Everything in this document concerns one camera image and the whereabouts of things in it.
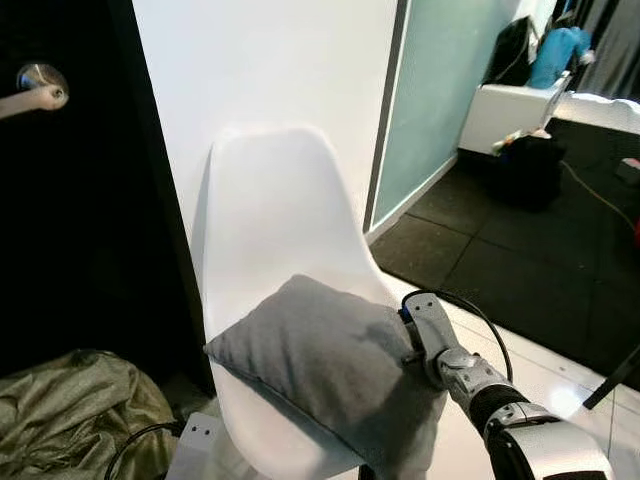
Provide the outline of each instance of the white chair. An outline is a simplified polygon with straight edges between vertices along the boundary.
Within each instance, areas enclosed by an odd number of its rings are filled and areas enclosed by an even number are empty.
[[[237,135],[214,145],[202,269],[207,341],[296,273],[395,306],[356,224],[335,154],[307,128]],[[211,365],[228,432],[276,480],[328,478],[362,464],[304,418],[283,415]]]

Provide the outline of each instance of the cable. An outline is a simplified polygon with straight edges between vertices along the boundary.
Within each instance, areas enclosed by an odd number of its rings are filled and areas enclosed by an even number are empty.
[[[113,458],[109,462],[107,471],[104,474],[104,480],[112,480],[111,474],[113,473],[113,469],[115,468],[116,463],[118,463],[118,459],[122,456],[122,454],[129,447],[129,445],[131,445],[133,442],[135,442],[138,438],[140,438],[146,433],[153,432],[156,430],[162,430],[164,428],[166,428],[167,430],[170,430],[172,434],[177,436],[177,435],[180,435],[180,433],[182,432],[182,429],[184,428],[184,422],[176,421],[176,422],[169,422],[169,423],[156,423],[154,425],[149,425],[148,427],[145,427],[142,430],[131,435],[127,439],[127,441],[124,442],[124,445],[120,447],[120,449],[116,452],[116,454],[113,456]]]
[[[487,324],[487,326],[491,330],[491,333],[493,333],[493,336],[496,337],[496,341],[498,342],[498,346],[500,347],[500,351],[502,352],[502,356],[504,357],[504,363],[507,367],[507,380],[513,383],[513,366],[511,365],[511,357],[509,357],[507,346],[504,344],[504,341],[500,336],[500,332],[498,332],[498,329],[493,324],[493,322],[489,320],[489,317],[487,317],[485,313],[480,310],[480,308],[474,303],[470,302],[466,298],[456,295],[455,293],[447,292],[445,290],[432,290],[432,293],[434,293],[437,297],[440,297],[442,300],[452,303],[456,307],[462,308],[463,310],[477,315],[482,320],[484,320],[484,323]]]
[[[575,172],[575,170],[571,167],[571,165],[569,165],[567,162],[565,162],[564,160],[560,161],[560,163],[569,171],[569,173],[571,174],[571,176],[573,177],[573,179],[578,182],[587,192],[589,192],[591,195],[593,195],[595,198],[597,198],[598,200],[600,200],[602,203],[604,203],[607,207],[609,207],[611,210],[613,210],[614,212],[616,212],[618,215],[620,215],[620,217],[622,217],[622,219],[629,225],[629,227],[631,227],[631,230],[633,232],[636,231],[636,227],[633,224],[633,222],[631,221],[631,219],[629,217],[627,217],[622,210],[620,210],[618,207],[616,207],[613,203],[609,202],[608,200],[606,200],[605,198],[603,198],[598,192],[596,192],[593,188],[591,188],[589,185],[587,185],[584,180],[582,180],[578,174]]]

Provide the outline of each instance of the gray cushion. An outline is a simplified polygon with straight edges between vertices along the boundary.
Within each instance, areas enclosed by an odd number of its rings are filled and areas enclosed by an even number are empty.
[[[445,397],[420,362],[402,364],[412,349],[393,309],[297,275],[205,352],[333,432],[380,478],[424,478]]]

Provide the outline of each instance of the black cable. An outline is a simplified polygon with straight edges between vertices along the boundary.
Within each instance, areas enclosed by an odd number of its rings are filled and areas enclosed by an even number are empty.
[[[487,317],[485,313],[482,310],[480,310],[480,308],[476,306],[474,303],[470,302],[466,298],[456,295],[455,293],[447,292],[446,290],[432,290],[431,293],[434,293],[437,297],[440,297],[442,300],[452,303],[456,307],[460,307],[463,310],[468,311],[469,313],[473,313],[474,315],[477,315],[482,320],[484,320],[484,323],[487,324],[487,326],[491,330],[491,333],[493,333],[493,336],[496,337],[496,341],[498,342],[498,346],[500,347],[500,351],[502,352],[502,356],[504,357],[504,363],[507,367],[507,380],[513,383],[513,367],[511,365],[511,358],[509,357],[509,352],[507,351],[507,347],[504,344],[502,337],[500,336],[500,332],[498,332],[498,329],[493,324],[493,322],[489,320],[489,317]]]
[[[131,445],[133,442],[135,442],[138,438],[140,438],[144,434],[153,432],[156,430],[167,429],[171,431],[171,433],[174,436],[179,436],[183,428],[184,428],[184,422],[180,422],[180,421],[168,422],[168,423],[156,423],[154,425],[149,425],[148,427],[145,427],[142,430],[134,433],[127,439],[126,442],[124,442],[124,445],[120,447],[120,449],[116,452],[116,454],[113,456],[113,458],[109,462],[107,471],[104,474],[104,480],[111,480],[112,478],[111,474],[113,473],[113,469],[115,468],[116,463],[118,463],[118,459],[122,456],[122,454],[129,447],[129,445]]]

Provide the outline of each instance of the metal door lever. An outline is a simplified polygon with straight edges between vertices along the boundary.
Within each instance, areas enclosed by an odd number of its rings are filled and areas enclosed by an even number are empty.
[[[69,100],[66,80],[51,65],[26,65],[18,72],[17,84],[26,91],[0,98],[0,120],[32,110],[57,110]]]

